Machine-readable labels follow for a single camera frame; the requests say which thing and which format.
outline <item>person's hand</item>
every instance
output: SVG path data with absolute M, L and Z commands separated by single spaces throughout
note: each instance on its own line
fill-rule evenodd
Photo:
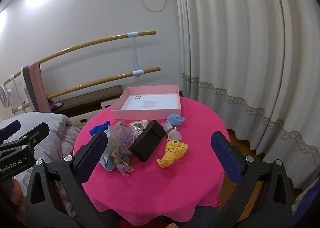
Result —
M 18 206 L 16 211 L 17 218 L 24 223 L 26 211 L 26 198 L 23 196 L 21 186 L 16 179 L 12 179 L 13 188 L 10 192 L 12 203 Z
M 167 228 L 179 228 L 176 224 L 169 224 Z

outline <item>pink towel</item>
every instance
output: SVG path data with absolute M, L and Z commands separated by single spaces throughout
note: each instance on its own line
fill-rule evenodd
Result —
M 35 62 L 28 66 L 33 92 L 39 107 L 38 112 L 51 112 L 47 94 L 45 93 L 39 62 Z

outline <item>pink tablecloth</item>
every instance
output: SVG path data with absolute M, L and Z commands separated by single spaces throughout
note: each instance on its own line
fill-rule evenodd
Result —
M 132 155 L 135 170 L 128 177 L 117 169 L 108 172 L 98 163 L 83 188 L 100 212 L 111 208 L 131 224 L 141 226 L 162 215 L 186 222 L 193 216 L 196 205 L 220 205 L 218 193 L 224 171 L 210 140 L 215 131 L 221 131 L 229 139 L 227 130 L 222 120 L 201 103 L 181 97 L 181 108 L 186 120 L 179 131 L 188 144 L 186 154 L 171 166 L 160 168 L 156 159 L 164 155 L 165 137 L 147 162 Z M 89 130 L 107 120 L 112 125 L 117 122 L 110 107 L 84 126 L 76 139 L 74 153 L 91 139 Z

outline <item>white paper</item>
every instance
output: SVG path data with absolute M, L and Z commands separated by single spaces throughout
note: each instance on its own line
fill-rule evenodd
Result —
M 178 108 L 178 95 L 176 93 L 134 94 L 129 95 L 121 110 L 162 110 Z

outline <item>white wall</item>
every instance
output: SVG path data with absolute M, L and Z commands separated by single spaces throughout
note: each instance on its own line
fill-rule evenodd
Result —
M 21 67 L 62 49 L 83 42 L 133 31 L 156 30 L 138 37 L 142 68 L 161 67 L 161 72 L 141 77 L 143 85 L 180 84 L 180 39 L 176 0 L 168 0 L 159 13 L 147 11 L 140 0 L 46 0 L 30 7 L 27 0 L 6 0 L 7 19 L 0 33 L 0 82 Z M 150 9 L 160 9 L 164 0 L 144 0 Z M 100 78 L 127 73 L 132 64 L 132 40 L 123 39 L 84 48 L 41 65 L 46 93 Z M 102 84 L 55 100 L 116 84 L 136 85 L 135 78 Z M 17 95 L 12 96 L 15 107 Z M 0 107 L 3 118 L 10 109 Z

